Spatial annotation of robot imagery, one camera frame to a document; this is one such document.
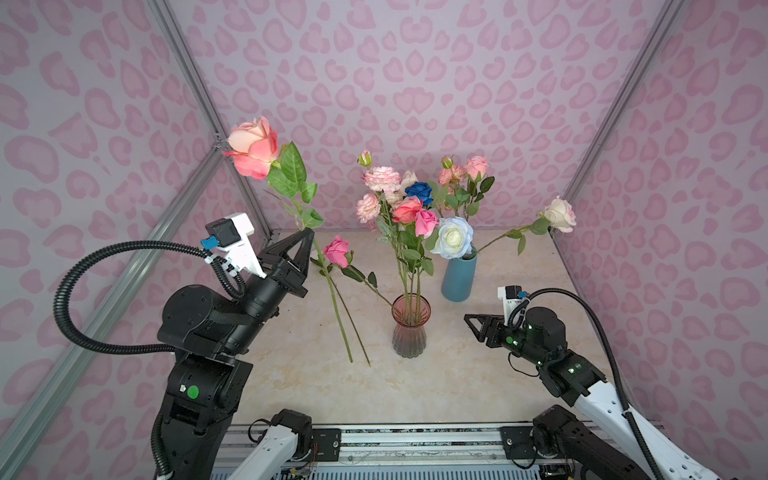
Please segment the magenta rose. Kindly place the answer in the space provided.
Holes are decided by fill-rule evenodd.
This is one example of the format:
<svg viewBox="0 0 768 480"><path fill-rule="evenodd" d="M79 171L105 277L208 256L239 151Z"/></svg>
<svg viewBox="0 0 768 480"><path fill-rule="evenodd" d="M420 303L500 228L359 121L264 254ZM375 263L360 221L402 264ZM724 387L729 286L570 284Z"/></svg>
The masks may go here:
<svg viewBox="0 0 768 480"><path fill-rule="evenodd" d="M365 363L368 366L371 366L372 362L362 340L362 336L356 326L351 310L349 309L337 282L333 278L333 273L340 272L344 277L364 285L388 306L392 306L393 302L381 293L378 288L376 274L373 271L364 274L354 265L354 251L352 250L350 243L344 240L340 235L334 237L330 243L324 247L321 247L317 241L314 241L313 247L314 252L310 255L310 262L317 268L318 274L325 280L329 289L333 313L342 337L347 359L350 363L354 362L350 340L346 332L346 324L342 318L342 314L346 315L346 318L352 327L354 338L357 340L358 346L361 349Z"/></svg>
<svg viewBox="0 0 768 480"><path fill-rule="evenodd" d="M414 223L414 233L418 240L417 251L419 252L419 259L416 261L416 312L418 314L417 322L422 321L422 305L424 300L422 299L422 281L423 274L427 276L434 275L434 264L432 259L427 255L428 247L430 246L429 240L433 237L436 228L439 226L438 216L432 211L427 209L421 209L416 213L416 219Z"/></svg>

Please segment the teal ceramic vase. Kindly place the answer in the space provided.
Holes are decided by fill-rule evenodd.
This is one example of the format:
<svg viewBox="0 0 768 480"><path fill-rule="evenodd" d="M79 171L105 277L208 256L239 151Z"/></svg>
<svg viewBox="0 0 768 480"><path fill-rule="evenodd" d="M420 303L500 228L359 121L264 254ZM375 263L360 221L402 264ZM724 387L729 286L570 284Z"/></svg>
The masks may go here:
<svg viewBox="0 0 768 480"><path fill-rule="evenodd" d="M477 256L477 249L472 247L466 255L448 262L441 285L441 293L447 300L460 303L469 298L476 272Z"/></svg>

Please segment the dark red glass vase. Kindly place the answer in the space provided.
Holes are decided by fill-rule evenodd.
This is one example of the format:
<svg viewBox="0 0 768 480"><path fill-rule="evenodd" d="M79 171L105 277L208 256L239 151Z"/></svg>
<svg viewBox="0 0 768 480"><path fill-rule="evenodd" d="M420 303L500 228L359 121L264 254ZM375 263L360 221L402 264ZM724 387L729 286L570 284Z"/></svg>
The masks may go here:
<svg viewBox="0 0 768 480"><path fill-rule="evenodd" d="M430 303L415 293L400 295L391 307L395 321L392 348L403 358L416 358L426 349L425 325L431 318Z"/></svg>

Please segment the light blue white rose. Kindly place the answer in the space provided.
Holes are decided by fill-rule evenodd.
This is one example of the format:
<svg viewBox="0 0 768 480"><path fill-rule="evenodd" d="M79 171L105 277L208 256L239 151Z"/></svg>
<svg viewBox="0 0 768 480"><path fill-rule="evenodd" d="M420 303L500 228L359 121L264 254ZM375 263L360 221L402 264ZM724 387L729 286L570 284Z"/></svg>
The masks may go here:
<svg viewBox="0 0 768 480"><path fill-rule="evenodd" d="M474 230L464 218L442 218L430 252L448 260L463 258L472 251L473 237Z"/></svg>

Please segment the salmon pink rose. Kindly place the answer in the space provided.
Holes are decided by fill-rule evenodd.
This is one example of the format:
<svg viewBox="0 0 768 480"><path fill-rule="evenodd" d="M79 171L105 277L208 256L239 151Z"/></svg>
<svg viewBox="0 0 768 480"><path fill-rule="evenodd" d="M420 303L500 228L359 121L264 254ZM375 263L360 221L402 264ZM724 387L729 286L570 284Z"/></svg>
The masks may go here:
<svg viewBox="0 0 768 480"><path fill-rule="evenodd" d="M298 147L293 142L281 145L265 117L234 127L224 154L241 176L267 182L267 193L283 206L298 229L314 230L324 224L312 206L318 185L309 180Z"/></svg>

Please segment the pink peony flower stem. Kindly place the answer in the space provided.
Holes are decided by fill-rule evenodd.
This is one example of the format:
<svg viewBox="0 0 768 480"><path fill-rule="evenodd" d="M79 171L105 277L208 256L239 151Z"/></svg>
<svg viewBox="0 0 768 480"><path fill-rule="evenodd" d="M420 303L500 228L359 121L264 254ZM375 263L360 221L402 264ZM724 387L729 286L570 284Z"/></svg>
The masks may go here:
<svg viewBox="0 0 768 480"><path fill-rule="evenodd" d="M392 208L386 202L384 193L402 189L400 187L402 176L392 167L375 166L373 164L372 155L367 150L364 150L358 157L358 163L364 168L362 181L364 186L368 189L368 192L357 202L357 217L361 223L371 224L377 228L380 237L384 242L390 244L396 257L396 234L392 219L392 212L395 208ZM397 258L396 262L398 275L401 280Z"/></svg>

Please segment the peach spray rose branch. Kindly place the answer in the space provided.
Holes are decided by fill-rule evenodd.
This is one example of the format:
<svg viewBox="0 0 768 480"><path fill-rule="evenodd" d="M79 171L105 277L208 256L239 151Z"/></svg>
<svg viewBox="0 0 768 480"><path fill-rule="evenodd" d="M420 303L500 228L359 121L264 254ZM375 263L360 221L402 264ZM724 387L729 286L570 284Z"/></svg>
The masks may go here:
<svg viewBox="0 0 768 480"><path fill-rule="evenodd" d="M402 189L393 191L393 192L385 192L384 197L386 202L392 207L397 208L406 198L406 194Z"/></svg>

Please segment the dark blue small flower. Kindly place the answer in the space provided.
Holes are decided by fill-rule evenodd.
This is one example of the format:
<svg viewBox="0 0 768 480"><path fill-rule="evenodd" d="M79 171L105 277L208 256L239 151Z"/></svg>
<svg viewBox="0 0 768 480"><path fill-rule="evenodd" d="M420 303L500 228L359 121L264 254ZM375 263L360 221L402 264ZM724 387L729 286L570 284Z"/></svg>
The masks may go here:
<svg viewBox="0 0 768 480"><path fill-rule="evenodd" d="M414 182L405 188L407 197L417 198L423 207L429 207L433 202L433 188L427 182Z"/></svg>

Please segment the pink spray rose branch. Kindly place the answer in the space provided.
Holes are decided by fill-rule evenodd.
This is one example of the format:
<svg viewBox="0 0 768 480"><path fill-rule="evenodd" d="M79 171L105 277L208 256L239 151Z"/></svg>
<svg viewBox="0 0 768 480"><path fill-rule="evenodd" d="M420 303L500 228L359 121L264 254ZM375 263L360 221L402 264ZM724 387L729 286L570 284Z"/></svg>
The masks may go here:
<svg viewBox="0 0 768 480"><path fill-rule="evenodd" d="M473 156L465 165L459 165L451 156L445 156L441 160L438 188L433 194L438 214L465 220L476 216L481 201L495 182L488 169L489 161L483 156Z"/></svg>

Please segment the large cream peach rose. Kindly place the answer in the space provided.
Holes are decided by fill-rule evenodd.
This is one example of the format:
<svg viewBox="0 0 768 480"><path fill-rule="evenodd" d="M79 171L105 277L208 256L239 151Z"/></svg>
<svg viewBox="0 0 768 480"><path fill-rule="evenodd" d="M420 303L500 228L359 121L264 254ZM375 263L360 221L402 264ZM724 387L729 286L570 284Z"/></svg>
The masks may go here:
<svg viewBox="0 0 768 480"><path fill-rule="evenodd" d="M418 178L415 172L411 170L407 170L403 173L401 177L401 184L400 187L405 190L406 188L412 186L414 183L418 182Z"/></svg>

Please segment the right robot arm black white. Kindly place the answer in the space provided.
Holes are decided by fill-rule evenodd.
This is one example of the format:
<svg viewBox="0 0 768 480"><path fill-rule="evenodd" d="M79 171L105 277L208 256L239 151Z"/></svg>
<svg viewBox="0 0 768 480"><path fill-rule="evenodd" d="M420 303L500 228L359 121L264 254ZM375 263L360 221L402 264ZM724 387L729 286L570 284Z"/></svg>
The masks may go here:
<svg viewBox="0 0 768 480"><path fill-rule="evenodd" d="M501 315L466 314L476 339L505 348L536 367L546 390L576 408L613 441L608 444L569 410L555 405L532 421L533 451L563 455L599 479L716 479L718 475L677 447L628 403L585 357L568 347L556 313L533 307L516 325Z"/></svg>

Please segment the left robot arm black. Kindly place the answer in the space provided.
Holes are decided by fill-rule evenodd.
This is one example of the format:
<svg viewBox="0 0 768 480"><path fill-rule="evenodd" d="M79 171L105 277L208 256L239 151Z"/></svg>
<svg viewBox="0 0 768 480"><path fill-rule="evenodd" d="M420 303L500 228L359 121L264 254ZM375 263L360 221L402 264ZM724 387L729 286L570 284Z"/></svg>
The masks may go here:
<svg viewBox="0 0 768 480"><path fill-rule="evenodd" d="M306 296L314 236L305 228L262 250L264 275L222 270L224 294L192 284L167 300L157 338L175 363L150 434L157 478L209 478L253 369L241 357L287 295Z"/></svg>

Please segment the aluminium corner frame post left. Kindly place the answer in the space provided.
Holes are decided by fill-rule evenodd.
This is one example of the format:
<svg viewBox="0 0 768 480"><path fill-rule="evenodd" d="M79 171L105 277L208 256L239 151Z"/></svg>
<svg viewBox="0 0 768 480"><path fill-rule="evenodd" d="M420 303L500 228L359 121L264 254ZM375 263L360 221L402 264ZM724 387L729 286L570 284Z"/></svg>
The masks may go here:
<svg viewBox="0 0 768 480"><path fill-rule="evenodd" d="M189 86L203 119L214 136L215 142L212 148L220 151L224 146L227 129L225 128L222 118L214 104L213 97L205 84L200 69L195 62L170 2L165 0L149 0L146 4L153 14L156 23L168 44L171 54L176 60L181 73ZM235 181L235 185L243 196L244 203L248 209L248 213L251 215L251 219L256 221L262 237L265 240L271 240L273 230L267 222L254 189L245 177L237 173L232 160L224 158L224 162L230 171L230 175Z"/></svg>

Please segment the aluminium corner frame post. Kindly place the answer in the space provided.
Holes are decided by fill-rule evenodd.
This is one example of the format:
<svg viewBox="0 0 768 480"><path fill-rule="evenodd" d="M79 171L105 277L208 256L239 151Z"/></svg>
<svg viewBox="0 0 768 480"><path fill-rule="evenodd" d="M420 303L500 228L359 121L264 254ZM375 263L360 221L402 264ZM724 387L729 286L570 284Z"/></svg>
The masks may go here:
<svg viewBox="0 0 768 480"><path fill-rule="evenodd" d="M214 136L215 142L212 148L220 151L224 146L227 129L225 128L222 118L214 104L213 97L205 84L200 69L195 62L170 2L165 0L149 0L146 4L153 14L156 23L168 44L171 54L176 60L181 73L189 86L203 119ZM244 203L248 209L248 213L251 215L251 219L256 221L262 237L265 240L271 240L273 230L267 222L254 189L245 177L237 173L232 160L224 158L224 162L230 171L230 175L235 181L235 185L243 196Z"/></svg>
<svg viewBox="0 0 768 480"><path fill-rule="evenodd" d="M629 104L633 100L649 69L660 55L661 50L681 20L689 1L667 0L656 17L648 35L645 37L633 63L620 84L620 88L607 110L604 120L597 129L580 166L569 183L564 198L573 206L578 203L578 196L586 185L590 174L600 160L611 135L621 122Z"/></svg>

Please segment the aluminium corner frame post right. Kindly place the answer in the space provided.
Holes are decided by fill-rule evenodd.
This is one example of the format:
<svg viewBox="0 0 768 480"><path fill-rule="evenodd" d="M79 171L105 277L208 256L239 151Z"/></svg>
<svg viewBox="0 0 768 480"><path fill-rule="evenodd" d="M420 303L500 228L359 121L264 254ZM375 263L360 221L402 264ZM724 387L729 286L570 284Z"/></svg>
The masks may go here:
<svg viewBox="0 0 768 480"><path fill-rule="evenodd" d="M621 122L629 104L633 100L649 69L660 55L661 50L681 20L689 1L667 0L656 17L648 35L645 37L633 63L620 84L620 88L607 110L604 120L597 129L580 166L569 183L564 198L573 206L578 203L578 196L586 185L590 174L600 160L611 135Z"/></svg>

